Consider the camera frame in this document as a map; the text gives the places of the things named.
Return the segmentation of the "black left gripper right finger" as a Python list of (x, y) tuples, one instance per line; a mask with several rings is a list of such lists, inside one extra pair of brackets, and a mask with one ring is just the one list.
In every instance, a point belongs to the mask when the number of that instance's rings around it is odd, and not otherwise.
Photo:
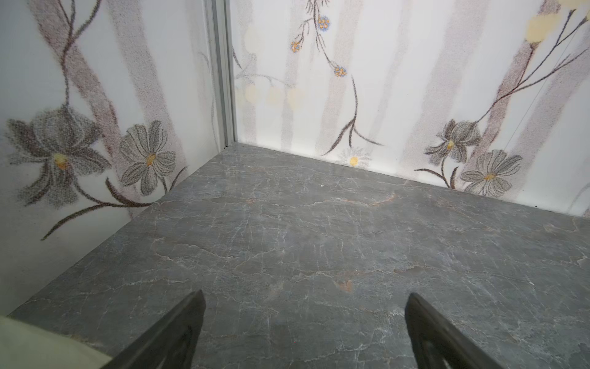
[(501, 367), (418, 293), (409, 295), (404, 317), (419, 369)]

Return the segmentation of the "pale yellow plastic bag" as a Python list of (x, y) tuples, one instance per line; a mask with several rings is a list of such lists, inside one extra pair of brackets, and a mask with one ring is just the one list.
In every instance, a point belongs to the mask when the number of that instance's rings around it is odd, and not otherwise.
[(101, 368), (111, 360), (75, 339), (1, 317), (2, 368)]

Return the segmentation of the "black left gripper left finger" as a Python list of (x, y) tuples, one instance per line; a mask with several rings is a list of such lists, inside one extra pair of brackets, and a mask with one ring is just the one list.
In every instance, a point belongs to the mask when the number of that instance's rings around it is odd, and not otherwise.
[(190, 368), (205, 311), (204, 293), (190, 293), (104, 367)]

